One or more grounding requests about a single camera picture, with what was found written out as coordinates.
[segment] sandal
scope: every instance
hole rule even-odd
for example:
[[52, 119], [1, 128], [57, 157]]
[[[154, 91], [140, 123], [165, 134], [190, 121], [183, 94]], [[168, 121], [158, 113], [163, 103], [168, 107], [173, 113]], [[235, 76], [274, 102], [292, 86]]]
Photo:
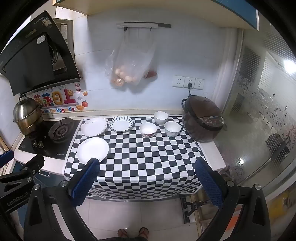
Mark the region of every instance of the sandal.
[[124, 229], [119, 229], [117, 231], [117, 235], [118, 235], [118, 237], [124, 238], [124, 239], [127, 239], [129, 237], [128, 233]]
[[140, 228], [139, 230], [139, 237], [143, 237], [148, 240], [149, 230], [145, 227]]

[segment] upper cabinet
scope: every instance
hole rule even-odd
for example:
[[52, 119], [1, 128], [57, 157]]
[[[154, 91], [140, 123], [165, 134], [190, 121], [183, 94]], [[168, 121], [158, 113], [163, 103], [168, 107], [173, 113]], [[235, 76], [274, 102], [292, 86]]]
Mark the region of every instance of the upper cabinet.
[[120, 8], [163, 8], [208, 20], [220, 27], [257, 29], [258, 14], [245, 0], [53, 0], [86, 15]]

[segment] blue lower cabinet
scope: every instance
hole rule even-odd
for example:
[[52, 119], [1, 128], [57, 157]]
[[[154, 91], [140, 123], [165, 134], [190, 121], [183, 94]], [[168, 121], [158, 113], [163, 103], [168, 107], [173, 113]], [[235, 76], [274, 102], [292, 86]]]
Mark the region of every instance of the blue lower cabinet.
[[[15, 166], [12, 172], [18, 172], [22, 169], [22, 167], [23, 167], [23, 164], [17, 161], [15, 163]], [[42, 170], [40, 170], [39, 173], [36, 173], [33, 179], [35, 183], [40, 184], [43, 188], [57, 186], [61, 181], [65, 180], [63, 176], [45, 172]], [[17, 210], [19, 219], [20, 219], [20, 224], [22, 225], [22, 227], [24, 227], [26, 211], [27, 211], [27, 204], [20, 207]]]
[[258, 29], [257, 11], [245, 0], [212, 0], [223, 7], [229, 9], [253, 28]]

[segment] checkered tablecloth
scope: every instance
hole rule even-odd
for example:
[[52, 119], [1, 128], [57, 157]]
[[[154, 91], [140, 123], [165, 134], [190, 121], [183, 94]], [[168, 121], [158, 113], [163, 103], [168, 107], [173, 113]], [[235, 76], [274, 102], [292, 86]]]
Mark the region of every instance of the checkered tablecloth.
[[[170, 116], [182, 127], [179, 135], [168, 137], [164, 126], [157, 126], [154, 137], [142, 137], [141, 123], [153, 122], [153, 117], [132, 117], [134, 126], [125, 133], [116, 133], [107, 126], [104, 138], [109, 144], [107, 157], [100, 162], [97, 182], [89, 191], [108, 199], [149, 199], [195, 193], [201, 186], [195, 176], [194, 163], [201, 156], [198, 144], [188, 135], [181, 116]], [[64, 174], [71, 178], [84, 164], [76, 157], [79, 144], [89, 137], [81, 126], [66, 156]]]

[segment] plate with black striped rim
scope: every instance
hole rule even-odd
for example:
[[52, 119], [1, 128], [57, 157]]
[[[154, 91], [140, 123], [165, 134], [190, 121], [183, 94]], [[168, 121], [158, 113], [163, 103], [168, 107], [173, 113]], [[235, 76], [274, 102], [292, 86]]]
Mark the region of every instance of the plate with black striped rim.
[[120, 115], [110, 120], [109, 126], [115, 132], [126, 132], [133, 127], [133, 120], [126, 115]]

